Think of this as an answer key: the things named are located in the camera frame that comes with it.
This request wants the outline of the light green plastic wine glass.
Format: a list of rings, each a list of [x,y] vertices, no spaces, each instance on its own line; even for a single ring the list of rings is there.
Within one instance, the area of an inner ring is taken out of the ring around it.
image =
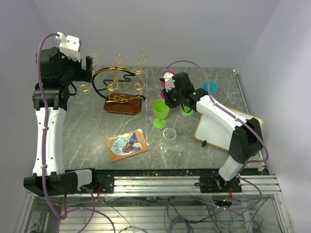
[[[166,127],[166,117],[169,114],[170,108],[166,105],[164,99],[156,100],[153,104],[155,119],[153,120],[154,127],[163,129]]]

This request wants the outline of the clear wine glass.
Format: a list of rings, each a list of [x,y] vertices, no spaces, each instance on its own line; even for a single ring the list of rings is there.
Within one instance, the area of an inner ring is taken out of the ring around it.
[[[177,138],[176,130],[174,128],[165,128],[163,130],[163,138],[167,143],[174,142]]]

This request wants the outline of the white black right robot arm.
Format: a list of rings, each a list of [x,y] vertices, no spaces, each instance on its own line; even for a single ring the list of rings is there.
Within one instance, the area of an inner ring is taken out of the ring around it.
[[[254,117],[246,119],[239,116],[219,104],[206,90],[195,89],[185,72],[165,72],[160,80],[165,83],[162,94],[169,108],[181,106],[186,112],[199,112],[213,120],[231,137],[229,157],[214,180],[215,188],[225,192],[246,163],[262,149],[260,122]]]

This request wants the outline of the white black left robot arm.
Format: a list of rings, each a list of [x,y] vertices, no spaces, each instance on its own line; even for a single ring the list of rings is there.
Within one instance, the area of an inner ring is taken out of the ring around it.
[[[37,118],[38,137],[36,162],[24,187],[38,196],[75,194],[82,186],[89,193],[99,188],[97,172],[93,168],[66,172],[62,155],[63,129],[67,114],[69,87],[73,81],[90,82],[93,59],[86,56],[86,68],[81,60],[59,48],[41,51],[40,80],[32,95]]]

